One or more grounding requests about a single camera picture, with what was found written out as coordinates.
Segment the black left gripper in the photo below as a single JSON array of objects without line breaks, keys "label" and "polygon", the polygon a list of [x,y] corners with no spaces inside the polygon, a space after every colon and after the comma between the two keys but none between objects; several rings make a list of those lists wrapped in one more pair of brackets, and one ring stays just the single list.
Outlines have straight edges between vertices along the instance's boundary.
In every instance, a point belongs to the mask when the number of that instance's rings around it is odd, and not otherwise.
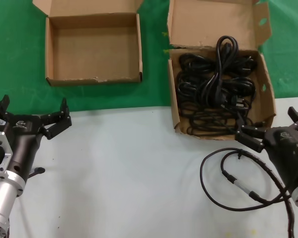
[{"label": "black left gripper", "polygon": [[72,119],[66,98],[62,99],[60,110],[42,116],[13,115],[6,110],[10,104],[8,95],[0,101],[0,119],[9,123],[12,129],[12,158],[7,169],[28,180],[35,155],[43,135],[52,139],[70,126]]}]

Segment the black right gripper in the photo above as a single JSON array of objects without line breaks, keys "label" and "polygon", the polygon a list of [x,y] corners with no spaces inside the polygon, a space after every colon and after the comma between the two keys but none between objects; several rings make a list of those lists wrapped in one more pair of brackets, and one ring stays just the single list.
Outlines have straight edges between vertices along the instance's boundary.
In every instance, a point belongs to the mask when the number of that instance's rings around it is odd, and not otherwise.
[{"label": "black right gripper", "polygon": [[288,115],[292,125],[266,130],[245,125],[237,113],[235,140],[258,153],[265,148],[288,193],[292,194],[298,187],[298,112],[289,107]]}]

